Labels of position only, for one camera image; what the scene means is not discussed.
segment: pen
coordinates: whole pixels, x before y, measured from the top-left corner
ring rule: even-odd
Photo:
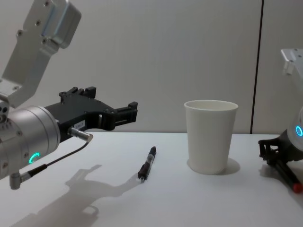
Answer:
[[[141,180],[141,183],[147,180],[148,175],[150,174],[151,171],[152,163],[156,157],[156,153],[157,153],[156,147],[152,147],[147,156],[145,163],[143,164],[140,171],[138,172],[138,178]]]
[[[286,183],[291,187],[294,193],[301,193],[303,191],[301,182],[287,166],[287,164],[283,163],[281,160],[278,160],[274,167],[280,173]]]

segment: white table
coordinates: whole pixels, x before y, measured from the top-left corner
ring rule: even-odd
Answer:
[[[1,227],[302,227],[303,195],[292,193],[258,157],[258,140],[233,135],[225,175],[187,166],[186,134],[95,132],[80,153],[12,191],[0,181]],[[70,139],[21,172],[78,148]],[[149,179],[136,173],[152,146]],[[303,163],[292,163],[303,180]]]

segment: white paper cup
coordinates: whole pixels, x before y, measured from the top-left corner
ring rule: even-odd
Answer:
[[[189,167],[201,174],[218,174],[227,165],[238,105],[196,100],[186,110]]]

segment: cable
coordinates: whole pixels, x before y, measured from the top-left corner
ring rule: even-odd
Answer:
[[[61,161],[62,159],[64,159],[64,158],[66,158],[66,157],[68,157],[68,156],[71,156],[71,155],[73,155],[73,154],[75,154],[75,153],[81,151],[81,150],[84,149],[88,144],[89,144],[89,142],[86,142],[82,147],[78,148],[77,150],[75,150],[75,151],[73,151],[73,152],[71,152],[71,153],[68,153],[67,155],[64,155],[64,156],[62,156],[62,157],[56,159],[55,161],[52,161],[52,162],[50,162],[50,163],[48,163],[48,164],[43,164],[43,165],[41,165],[41,166],[38,166],[38,167],[35,168],[35,169],[29,170],[27,173],[25,173],[25,175],[26,175],[26,174],[29,174],[29,175],[30,175],[30,178],[31,178],[31,177],[35,176],[36,174],[42,172],[43,170],[45,170],[47,167],[51,166],[52,164],[55,164],[56,162],[59,162],[59,161]]]
[[[254,123],[254,114],[255,114],[255,103],[256,103],[256,93],[257,93],[257,80],[258,80],[260,48],[261,48],[261,37],[262,37],[262,26],[263,26],[263,11],[264,11],[264,0],[262,0],[262,4],[261,4],[261,15],[260,15],[260,26],[259,26],[259,39],[258,39],[258,52],[257,52],[256,74],[255,74],[255,85],[254,85],[254,94],[253,94],[253,99],[252,99],[252,110],[251,110],[251,121],[250,121],[250,134],[252,134],[253,123]]]
[[[84,149],[88,144],[89,144],[89,142],[86,142],[82,147],[78,148],[77,150],[75,150],[75,151],[73,151],[73,152],[71,152],[71,153],[69,153],[69,154],[67,154],[67,155],[62,156],[62,157],[56,159],[55,161],[50,162],[49,164],[47,164],[47,167],[51,166],[52,164],[55,164],[56,162],[61,161],[62,159],[66,158],[66,157],[68,157],[68,156],[71,156],[71,155],[73,155],[73,154],[75,154],[75,153],[81,151],[81,150]]]

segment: teal led light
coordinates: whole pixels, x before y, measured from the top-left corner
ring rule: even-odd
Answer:
[[[32,164],[32,163],[34,162],[34,158],[35,158],[35,157],[40,157],[40,153],[35,153],[35,154],[33,154],[32,157],[30,157],[30,159],[29,159],[28,162],[29,162],[30,164]]]
[[[303,131],[299,125],[295,128],[295,132],[298,134],[298,136],[303,136]]]

